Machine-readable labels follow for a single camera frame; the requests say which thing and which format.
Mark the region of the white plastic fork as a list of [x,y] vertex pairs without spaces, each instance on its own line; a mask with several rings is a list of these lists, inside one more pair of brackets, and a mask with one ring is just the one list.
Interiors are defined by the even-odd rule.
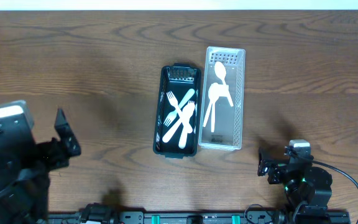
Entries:
[[175,108],[177,114],[179,115],[179,120],[181,121],[181,123],[185,129],[185,132],[190,133],[192,130],[191,125],[189,124],[189,121],[187,121],[186,118],[183,116],[183,113],[182,113],[180,107],[178,106],[178,101],[177,101],[175,95],[171,91],[169,91],[167,93],[167,98],[169,100],[169,103]]
[[163,142],[169,142],[169,140],[171,140],[172,136],[175,134],[175,132],[177,131],[178,127],[181,125],[181,121],[178,120],[163,136],[162,141]]

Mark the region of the pale blue plastic fork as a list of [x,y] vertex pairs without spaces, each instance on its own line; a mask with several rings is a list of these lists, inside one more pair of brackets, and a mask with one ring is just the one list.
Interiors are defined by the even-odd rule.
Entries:
[[[184,97],[181,99],[181,102],[178,104],[178,106],[180,108],[183,108],[185,106],[185,104],[191,99],[191,97],[195,94],[195,90],[190,88],[187,93],[184,95]],[[170,126],[171,123],[175,120],[175,118],[177,117],[177,112],[171,111],[169,114],[166,115],[165,120],[163,122],[163,124],[165,126]]]

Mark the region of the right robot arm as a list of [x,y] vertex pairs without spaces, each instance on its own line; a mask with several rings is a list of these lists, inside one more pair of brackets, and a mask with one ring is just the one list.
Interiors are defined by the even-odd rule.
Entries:
[[285,147],[287,159],[275,159],[259,149],[257,175],[282,184],[293,214],[323,216],[332,196],[332,175],[313,165],[310,147]]

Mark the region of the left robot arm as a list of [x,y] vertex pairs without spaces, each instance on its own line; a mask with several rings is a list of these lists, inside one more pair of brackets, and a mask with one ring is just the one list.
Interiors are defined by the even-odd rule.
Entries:
[[69,165],[81,147],[62,109],[58,138],[37,143],[24,113],[0,118],[0,223],[38,223],[48,216],[49,173]]

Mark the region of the white plastic spoon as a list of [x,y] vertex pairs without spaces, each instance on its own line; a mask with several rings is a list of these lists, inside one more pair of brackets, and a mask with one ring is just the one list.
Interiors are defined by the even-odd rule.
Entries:
[[195,110],[195,103],[194,101],[189,101],[187,105],[185,105],[184,109],[183,109],[183,114],[184,114],[184,118],[183,118],[183,129],[181,132],[181,136],[180,136],[180,140],[178,142],[178,147],[180,149],[184,149],[186,146],[186,141],[187,141],[187,135],[188,133],[192,132],[193,128],[190,125],[190,118],[193,116],[193,112]]

